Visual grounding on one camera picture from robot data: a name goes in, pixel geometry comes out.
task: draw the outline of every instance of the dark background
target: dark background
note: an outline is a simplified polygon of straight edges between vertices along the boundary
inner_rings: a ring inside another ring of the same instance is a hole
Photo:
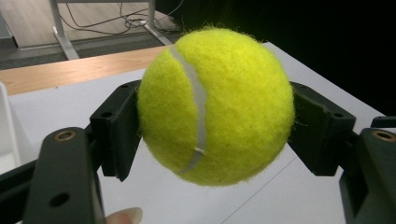
[[[157,1],[165,14],[180,0]],[[394,7],[351,1],[185,0],[172,16],[189,31],[214,24],[270,41],[321,76],[395,116]]]

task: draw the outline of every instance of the cable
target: cable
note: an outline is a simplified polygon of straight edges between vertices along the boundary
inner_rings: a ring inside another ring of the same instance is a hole
[[[172,13],[174,13],[176,10],[178,10],[181,7],[181,5],[183,4],[183,2],[184,2],[184,0],[181,0],[180,3],[178,4],[178,6],[174,10],[172,10],[170,13],[168,13],[164,17],[160,18],[159,20],[154,18],[154,26],[160,33],[166,34],[166,35],[181,33],[181,29],[178,26],[175,26],[174,28],[164,28],[160,24],[160,21],[163,20],[166,17],[172,19],[170,17],[170,15]],[[145,23],[143,23],[142,21],[146,21],[146,20],[144,20],[144,19],[129,19],[129,17],[131,17],[131,16],[144,16],[144,17],[147,17],[148,15],[139,14],[139,12],[148,10],[148,8],[144,8],[144,9],[138,10],[136,12],[123,15],[123,13],[122,13],[122,5],[123,5],[123,2],[120,3],[120,15],[118,17],[116,17],[116,18],[113,18],[113,19],[110,19],[110,20],[106,20],[106,21],[100,21],[100,22],[97,22],[97,23],[94,23],[94,24],[90,24],[90,25],[80,25],[75,20],[75,18],[73,16],[73,13],[72,13],[72,11],[70,9],[70,6],[66,3],[67,10],[68,10],[68,12],[70,14],[70,17],[71,17],[73,23],[78,28],[70,25],[62,16],[61,16],[61,19],[64,21],[64,23],[67,26],[69,26],[70,28],[72,28],[74,30],[95,32],[95,33],[103,34],[103,35],[122,35],[122,34],[127,33],[128,31],[130,31],[132,28],[139,28],[139,27],[142,27],[142,26],[145,25]],[[119,32],[119,33],[108,33],[108,32],[102,32],[102,31],[97,31],[97,30],[93,30],[93,29],[87,29],[87,28],[90,28],[90,27],[93,27],[93,26],[97,26],[97,25],[100,25],[100,24],[104,24],[104,23],[107,23],[107,22],[110,22],[110,21],[119,20],[119,19],[124,19],[124,26],[126,27],[126,30],[124,30],[122,32]]]
[[[143,26],[144,24],[142,24],[141,22],[139,22],[138,25],[132,25],[132,23],[129,23],[129,24],[127,25],[127,22],[125,22],[125,27],[126,27],[127,29],[124,30],[124,31],[122,31],[122,32],[119,32],[119,33],[108,33],[108,32],[102,32],[102,31],[97,31],[97,30],[92,30],[92,29],[86,29],[86,28],[93,27],[93,26],[96,26],[96,25],[100,25],[100,24],[103,24],[103,23],[106,23],[106,22],[110,22],[110,21],[115,21],[115,20],[119,20],[119,19],[125,19],[125,18],[128,18],[129,16],[132,16],[132,15],[147,16],[147,15],[144,15],[144,14],[139,14],[139,12],[144,11],[144,10],[148,10],[147,8],[144,8],[144,9],[138,10],[138,11],[136,11],[136,12],[127,14],[127,15],[122,15],[122,16],[119,16],[119,17],[116,17],[116,18],[113,18],[113,19],[110,19],[110,20],[106,20],[106,21],[100,21],[100,22],[97,22],[97,23],[94,23],[94,24],[91,24],[91,25],[79,25],[79,24],[76,22],[76,20],[75,20],[75,18],[74,18],[74,16],[73,16],[73,13],[72,13],[72,11],[71,11],[71,9],[70,9],[70,7],[69,7],[69,5],[68,5],[67,3],[66,3],[66,5],[67,5],[67,9],[68,9],[68,11],[69,11],[69,14],[70,14],[71,19],[73,20],[74,24],[75,24],[77,27],[79,27],[79,28],[76,28],[76,27],[70,25],[70,24],[61,16],[61,19],[64,21],[64,23],[65,23],[67,26],[69,26],[70,28],[72,28],[72,29],[74,29],[74,30],[95,32],[95,33],[103,34],[103,35],[122,35],[122,34],[127,33],[128,31],[130,31],[132,28],[138,28],[138,27]],[[144,21],[144,20],[143,20],[143,19],[135,19],[134,21]]]

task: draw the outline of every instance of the fuzzy felt surface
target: fuzzy felt surface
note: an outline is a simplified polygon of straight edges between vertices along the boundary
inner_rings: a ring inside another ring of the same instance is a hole
[[[181,173],[197,145],[197,105],[183,64],[165,49],[138,90],[143,139],[154,158],[202,186],[247,181],[285,146],[294,122],[292,87],[280,61],[248,35],[204,29],[174,47],[195,68],[205,98],[205,150]]]

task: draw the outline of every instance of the table surface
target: table surface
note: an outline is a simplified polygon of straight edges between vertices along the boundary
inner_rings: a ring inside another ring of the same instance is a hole
[[[282,62],[291,81],[311,87],[355,115],[356,133],[381,116],[283,50],[271,43],[264,45]],[[89,116],[107,96],[119,85],[141,78],[163,48],[0,71],[0,81],[7,86],[15,117],[35,156],[47,134],[64,127],[86,127]],[[142,141],[124,182],[99,175],[106,213],[140,206],[145,213],[142,224],[339,224],[345,223],[338,187],[341,172],[316,177],[285,146],[279,158],[248,182],[202,188],[161,167]]]
[[[166,46],[0,70],[8,95],[59,87],[146,68]]]

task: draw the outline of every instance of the wooden table edge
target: wooden table edge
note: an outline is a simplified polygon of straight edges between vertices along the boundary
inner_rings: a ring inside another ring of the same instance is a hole
[[[165,48],[161,46],[59,63],[0,70],[8,95],[39,91],[147,68]]]

